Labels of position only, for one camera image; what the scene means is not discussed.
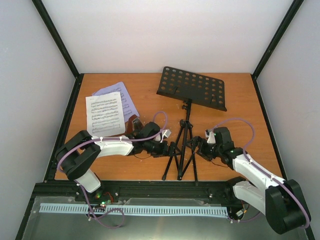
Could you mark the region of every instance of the white wall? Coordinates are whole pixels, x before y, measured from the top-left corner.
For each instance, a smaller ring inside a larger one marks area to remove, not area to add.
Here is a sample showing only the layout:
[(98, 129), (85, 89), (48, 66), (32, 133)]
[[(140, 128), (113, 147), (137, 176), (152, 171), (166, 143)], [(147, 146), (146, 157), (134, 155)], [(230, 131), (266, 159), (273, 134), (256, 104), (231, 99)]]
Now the white wall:
[(42, 182), (74, 78), (31, 0), (0, 1), (0, 238)]
[(82, 73), (252, 73), (293, 0), (44, 0)]
[(297, 180), (320, 239), (320, 1), (306, 0), (257, 82), (289, 178)]

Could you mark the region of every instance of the sheet music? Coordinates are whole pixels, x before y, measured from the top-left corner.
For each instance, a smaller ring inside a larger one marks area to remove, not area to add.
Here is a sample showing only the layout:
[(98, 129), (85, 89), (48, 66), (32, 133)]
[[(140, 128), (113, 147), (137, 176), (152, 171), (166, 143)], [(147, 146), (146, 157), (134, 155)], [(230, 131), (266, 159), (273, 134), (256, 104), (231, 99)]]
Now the sheet music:
[(113, 92), (121, 93), (121, 102), (122, 102), (123, 116), (124, 116), (125, 122), (127, 122), (132, 115), (137, 115), (139, 117), (139, 113), (134, 103), (132, 102), (132, 99), (125, 87), (125, 84), (122, 81), (114, 85), (102, 88), (96, 91), (95, 93), (93, 93), (92, 96), (100, 96), (103, 94), (109, 94)]
[(89, 134), (108, 137), (126, 131), (120, 92), (100, 96), (87, 96), (86, 128)]

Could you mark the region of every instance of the orange wooden board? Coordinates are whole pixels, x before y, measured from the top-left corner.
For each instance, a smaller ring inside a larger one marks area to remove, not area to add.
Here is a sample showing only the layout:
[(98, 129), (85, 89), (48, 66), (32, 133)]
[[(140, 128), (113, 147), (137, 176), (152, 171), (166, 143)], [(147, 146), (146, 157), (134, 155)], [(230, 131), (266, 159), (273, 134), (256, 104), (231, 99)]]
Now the orange wooden board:
[[(205, 130), (219, 122), (239, 117), (251, 122), (256, 130), (253, 143), (247, 148), (248, 153), (262, 166), (274, 174), (281, 176), (280, 168), (270, 140), (267, 126), (260, 108), (256, 91), (249, 73), (202, 73), (203, 75), (221, 79), (225, 84), (225, 106), (227, 112), (193, 104), (190, 122), (193, 125), (193, 135), (204, 137)], [(72, 138), (81, 130), (87, 129), (86, 97), (101, 88), (124, 82), (132, 101), (140, 114), (143, 123), (152, 121), (157, 111), (165, 111), (168, 115), (167, 128), (172, 134), (168, 142), (175, 141), (180, 129), (179, 121), (185, 119), (186, 111), (182, 110), (182, 101), (157, 95), (161, 73), (92, 73), (85, 74), (79, 95), (75, 104), (66, 140)], [(156, 123), (164, 124), (164, 117), (159, 115)], [(243, 147), (251, 138), (252, 132), (248, 125), (241, 121), (226, 123), (236, 147)], [(145, 152), (138, 155), (147, 157)], [(190, 150), (186, 152), (185, 164), (189, 159)], [(91, 170), (101, 180), (161, 180), (169, 157), (139, 159), (134, 156), (106, 156), (95, 160)], [(223, 165), (219, 158), (215, 163)], [(229, 168), (220, 167), (196, 155), (196, 167), (199, 181), (225, 181), (239, 176), (239, 173)], [(67, 179), (57, 172), (56, 180)], [(177, 180), (177, 168), (172, 162), (167, 180)], [(183, 176), (184, 181), (194, 180), (193, 166)]]

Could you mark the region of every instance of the blue paper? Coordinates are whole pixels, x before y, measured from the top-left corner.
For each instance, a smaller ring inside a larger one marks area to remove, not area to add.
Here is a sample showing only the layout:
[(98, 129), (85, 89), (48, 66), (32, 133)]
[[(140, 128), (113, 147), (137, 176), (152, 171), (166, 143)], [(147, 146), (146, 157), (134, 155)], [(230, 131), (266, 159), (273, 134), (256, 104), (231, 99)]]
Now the blue paper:
[(125, 84), (122, 81), (114, 85), (101, 88), (100, 90), (93, 93), (92, 96), (100, 96), (100, 95), (109, 94), (113, 92), (120, 92), (124, 122), (128, 122), (129, 118), (132, 115), (137, 115), (139, 117), (139, 113), (134, 103), (132, 102), (132, 99), (125, 87)]

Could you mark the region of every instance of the black metal frame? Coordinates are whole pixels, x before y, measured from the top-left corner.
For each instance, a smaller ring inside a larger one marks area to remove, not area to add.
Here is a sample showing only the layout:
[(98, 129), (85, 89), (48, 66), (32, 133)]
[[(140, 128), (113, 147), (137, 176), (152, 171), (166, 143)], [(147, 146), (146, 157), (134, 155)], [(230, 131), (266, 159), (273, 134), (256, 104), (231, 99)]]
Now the black metal frame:
[[(178, 172), (177, 180), (182, 180), (183, 176), (185, 175), (185, 172), (187, 171), (187, 169), (192, 161), (194, 183), (197, 186), (198, 185), (198, 173), (197, 173), (196, 157), (195, 157), (194, 150), (192, 151), (192, 154), (191, 154), (188, 162), (186, 163), (186, 165), (184, 165), (187, 143), (189, 140), (191, 140), (193, 138), (193, 134), (192, 134), (193, 125), (190, 123), (192, 100), (189, 99), (188, 101), (183, 101), (183, 103), (184, 104), (182, 105), (182, 109), (184, 109), (186, 111), (186, 117), (185, 117), (185, 120), (183, 120), (183, 119), (180, 120), (180, 130), (179, 130), (179, 133), (178, 133), (176, 140), (175, 140), (175, 145), (177, 146), (180, 141), (180, 137), (182, 136), (182, 133), (183, 133), (180, 161), (178, 162), (177, 156), (176, 155), (174, 156), (176, 169)], [(171, 156), (169, 158), (169, 161), (166, 165), (164, 174), (162, 176), (163, 181), (166, 180), (166, 178), (167, 178), (167, 173), (169, 171), (172, 160), (173, 160), (173, 156)]]
[(276, 30), (271, 42), (269, 43), (268, 47), (266, 48), (261, 60), (259, 61), (258, 65), (256, 66), (253, 74), (252, 79), (257, 80), (259, 74), (262, 72), (263, 68), (265, 67), (266, 63), (268, 62), (269, 58), (271, 57), (272, 53), (274, 52), (276, 46), (280, 42), (280, 39), (285, 34), (288, 26), (290, 25), (292, 19), (294, 19), (296, 13), (298, 12), (301, 4), (304, 0), (293, 0), (291, 6), (289, 7), (288, 11), (286, 12), (282, 22), (280, 23), (278, 29)]
[[(263, 113), (264, 120), (266, 122), (266, 126), (271, 138), (271, 142), (276, 154), (276, 158), (282, 173), (282, 176), (286, 179), (286, 173), (284, 170), (284, 166), (281, 160), (281, 156), (279, 154), (275, 137), (273, 135), (273, 131), (268, 119), (268, 115), (259, 91), (259, 87), (257, 84), (257, 78), (264, 66), (266, 65), (268, 59), (272, 55), (274, 49), (294, 18), (295, 14), (299, 10), (301, 4), (304, 0), (294, 0), (284, 16), (279, 28), (277, 29), (275, 35), (273, 36), (269, 46), (267, 47), (265, 53), (263, 54), (261, 60), (259, 61), (254, 73), (251, 75), (253, 85), (255, 87), (255, 91), (261, 106), (261, 110)], [(36, 196), (76, 196), (77, 186), (72, 181), (58, 181), (54, 180), (56, 173), (56, 164), (57, 161), (54, 158), (54, 152), (62, 146), (66, 139), (67, 130), (69, 128), (69, 124), (72, 118), (72, 114), (75, 108), (76, 100), (78, 97), (78, 93), (81, 87), (81, 83), (84, 77), (84, 74), (79, 74), (71, 56), (69, 55), (66, 46), (64, 45), (57, 29), (54, 26), (44, 4), (41, 0), (32, 0), (34, 6), (38, 10), (43, 22), (47, 26), (52, 38), (54, 39), (56, 45), (58, 46), (61, 54), (63, 55), (67, 65), (69, 66), (71, 72), (75, 77), (75, 83), (73, 86), (73, 90), (62, 120), (62, 124), (58, 133), (58, 137), (56, 143), (54, 145), (54, 149), (52, 152), (52, 156), (50, 158), (50, 162), (44, 177), (43, 183), (37, 183), (32, 192), (30, 201), (28, 203), (27, 209), (25, 211), (25, 215), (22, 219), (19, 231), (17, 233), (16, 239), (22, 239), (24, 229), (27, 225), (29, 215), (31, 213), (31, 209), (34, 203), (34, 199)], [(202, 199), (204, 201), (209, 201), (210, 203), (215, 203), (215, 200), (218, 200), (217, 203), (222, 203), (226, 205), (230, 205), (230, 203), (225, 202), (223, 198), (213, 196), (210, 193), (216, 193), (221, 190), (222, 187), (225, 188), (227, 182), (199, 182), (198, 186), (195, 186), (194, 182), (138, 182), (138, 181), (102, 181), (102, 184), (108, 184), (110, 186), (114, 186), (119, 191), (119, 197), (137, 197), (137, 198), (193, 198), (193, 199)], [(306, 229), (306, 234), (310, 240), (315, 239), (311, 227)]]

